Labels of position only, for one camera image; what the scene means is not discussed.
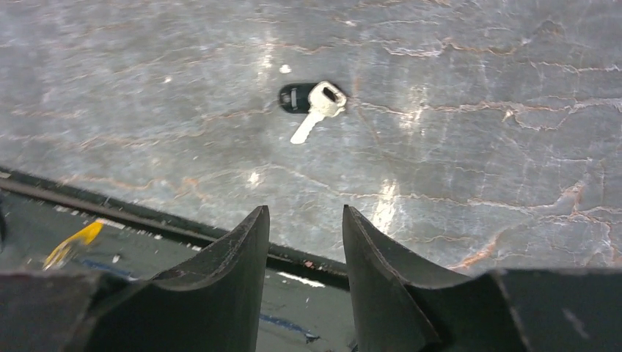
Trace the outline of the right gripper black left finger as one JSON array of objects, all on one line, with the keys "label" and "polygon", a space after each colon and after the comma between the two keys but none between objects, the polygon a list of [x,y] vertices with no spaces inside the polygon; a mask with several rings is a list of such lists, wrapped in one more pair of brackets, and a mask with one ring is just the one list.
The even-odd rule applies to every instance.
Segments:
[{"label": "right gripper black left finger", "polygon": [[3,351],[254,351],[270,216],[147,280],[105,271],[1,275]]}]

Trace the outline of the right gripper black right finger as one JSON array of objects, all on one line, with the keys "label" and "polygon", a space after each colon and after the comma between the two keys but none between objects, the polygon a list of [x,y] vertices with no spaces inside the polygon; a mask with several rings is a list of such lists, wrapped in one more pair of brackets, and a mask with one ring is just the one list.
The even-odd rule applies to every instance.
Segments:
[{"label": "right gripper black right finger", "polygon": [[343,208],[361,351],[619,351],[621,271],[501,268],[467,276]]}]

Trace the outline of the key with black tag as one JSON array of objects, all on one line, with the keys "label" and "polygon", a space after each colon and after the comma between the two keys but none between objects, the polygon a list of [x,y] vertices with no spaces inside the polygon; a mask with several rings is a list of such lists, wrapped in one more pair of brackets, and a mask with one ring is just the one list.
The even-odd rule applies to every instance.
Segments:
[{"label": "key with black tag", "polygon": [[306,142],[317,123],[338,116],[347,104],[347,96],[329,81],[286,84],[277,98],[279,106],[287,113],[306,115],[291,136],[291,144]]}]

